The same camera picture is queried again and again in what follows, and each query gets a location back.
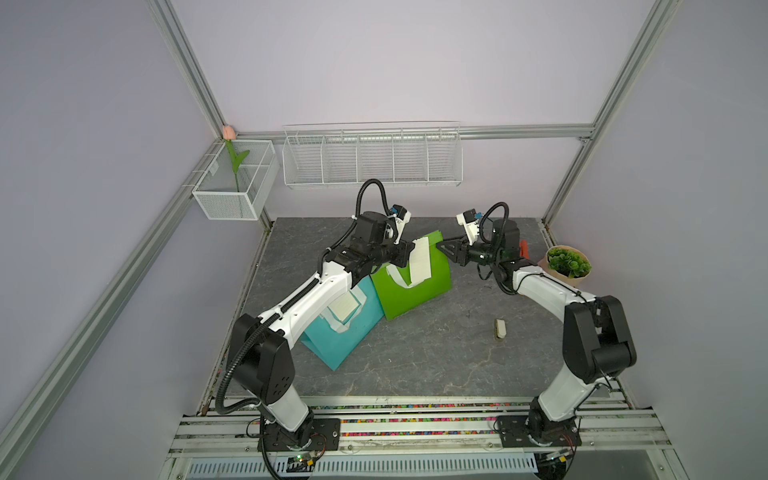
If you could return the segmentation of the teal paper bag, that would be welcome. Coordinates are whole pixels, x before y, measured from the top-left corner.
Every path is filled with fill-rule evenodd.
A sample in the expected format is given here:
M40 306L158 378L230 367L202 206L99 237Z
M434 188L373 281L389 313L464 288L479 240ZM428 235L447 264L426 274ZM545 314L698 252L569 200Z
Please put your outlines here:
M301 343L336 371L384 317L370 277L326 307L300 337Z

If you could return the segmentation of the beige mini stapler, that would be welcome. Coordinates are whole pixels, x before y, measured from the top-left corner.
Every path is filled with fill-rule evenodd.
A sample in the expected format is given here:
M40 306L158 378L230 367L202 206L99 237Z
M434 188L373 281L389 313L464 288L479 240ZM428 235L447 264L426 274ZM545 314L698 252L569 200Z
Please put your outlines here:
M506 322L503 319L496 319L494 321L494 332L497 339L504 339L506 337Z

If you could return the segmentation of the green paper bag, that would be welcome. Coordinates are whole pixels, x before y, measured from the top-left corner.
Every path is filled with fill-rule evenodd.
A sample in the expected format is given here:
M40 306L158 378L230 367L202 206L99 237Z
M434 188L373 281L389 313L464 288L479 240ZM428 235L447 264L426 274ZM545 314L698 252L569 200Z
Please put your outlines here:
M437 249L442 240L439 230L416 239L404 268L386 264L371 276L387 320L400 317L452 288L449 260Z

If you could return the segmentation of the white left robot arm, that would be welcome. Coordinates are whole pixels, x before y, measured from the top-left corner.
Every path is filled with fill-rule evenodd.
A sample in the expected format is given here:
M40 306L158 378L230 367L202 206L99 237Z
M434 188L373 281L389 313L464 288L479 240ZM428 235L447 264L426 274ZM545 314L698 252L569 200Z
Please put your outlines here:
M259 316L244 314L234 322L214 398L218 414L254 407L261 422L276 426L288 445L311 444L314 414L294 387L292 349L322 311L364 277L386 264L407 265L415 249L402 238L410 218L401 205L384 214L358 213L345 234L320 255L308 280Z

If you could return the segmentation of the cream lined receipt paper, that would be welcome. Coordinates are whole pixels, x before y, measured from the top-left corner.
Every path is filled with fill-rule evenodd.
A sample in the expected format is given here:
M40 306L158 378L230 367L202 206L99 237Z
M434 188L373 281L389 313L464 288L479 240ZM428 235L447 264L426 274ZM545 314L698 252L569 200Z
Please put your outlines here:
M357 290L349 291L334 300L329 306L326 320L336 331L344 331L366 303L367 297Z

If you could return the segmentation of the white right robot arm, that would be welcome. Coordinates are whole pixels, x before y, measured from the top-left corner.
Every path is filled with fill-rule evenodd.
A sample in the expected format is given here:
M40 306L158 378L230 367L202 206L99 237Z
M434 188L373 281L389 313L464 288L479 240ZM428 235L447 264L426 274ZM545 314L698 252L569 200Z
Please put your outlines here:
M525 432L530 441L549 446L563 440L576 445L576 413L600 386L636 363L637 355L621 302L597 297L555 278L523 254L519 229L510 220L495 220L482 234L481 220L465 235L437 243L449 261L486 267L499 289L525 296L563 323L563 366L549 387L534 397Z

